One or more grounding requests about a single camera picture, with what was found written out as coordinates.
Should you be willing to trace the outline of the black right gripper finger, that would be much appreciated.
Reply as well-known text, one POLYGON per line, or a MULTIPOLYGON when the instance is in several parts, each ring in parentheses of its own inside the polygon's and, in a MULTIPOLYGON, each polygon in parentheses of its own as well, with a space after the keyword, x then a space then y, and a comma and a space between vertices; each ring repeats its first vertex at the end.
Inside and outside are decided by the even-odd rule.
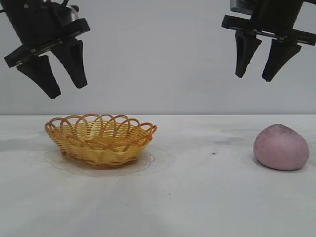
POLYGON ((265 81, 272 81, 279 70, 297 53, 301 46, 294 41, 280 41, 272 39, 268 60, 264 67, 262 78, 265 81))
POLYGON ((244 31, 236 31, 235 33, 237 47, 237 63, 235 74, 242 78, 246 72, 255 51, 262 41, 256 38, 256 35, 250 35, 244 31))

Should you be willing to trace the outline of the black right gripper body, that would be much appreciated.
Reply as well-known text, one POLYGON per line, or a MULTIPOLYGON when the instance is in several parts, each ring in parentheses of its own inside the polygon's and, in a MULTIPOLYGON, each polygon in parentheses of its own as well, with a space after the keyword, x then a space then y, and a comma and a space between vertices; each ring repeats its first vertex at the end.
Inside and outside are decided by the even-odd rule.
POLYGON ((315 34, 293 28, 303 3, 303 0, 232 0, 231 11, 251 17, 245 19, 225 15, 222 27, 315 45, 315 34))

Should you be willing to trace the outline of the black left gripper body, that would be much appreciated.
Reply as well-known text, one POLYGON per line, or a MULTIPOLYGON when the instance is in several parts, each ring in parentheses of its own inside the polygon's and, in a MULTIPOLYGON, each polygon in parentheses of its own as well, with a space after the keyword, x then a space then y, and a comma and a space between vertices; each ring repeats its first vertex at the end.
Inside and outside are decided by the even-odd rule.
POLYGON ((67 0, 2 0, 0 4, 22 43, 4 58, 10 68, 90 30, 87 20, 78 17, 79 7, 67 0))

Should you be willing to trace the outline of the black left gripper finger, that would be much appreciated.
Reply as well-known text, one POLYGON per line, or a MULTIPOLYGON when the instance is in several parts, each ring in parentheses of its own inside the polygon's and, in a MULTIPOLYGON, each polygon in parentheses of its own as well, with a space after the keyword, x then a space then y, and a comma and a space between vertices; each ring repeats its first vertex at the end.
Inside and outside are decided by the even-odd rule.
POLYGON ((87 86, 81 40, 70 39, 51 48, 51 52, 66 69, 76 88, 87 86))
POLYGON ((35 57, 17 66, 17 70, 36 83, 50 99, 61 95, 47 55, 35 57))

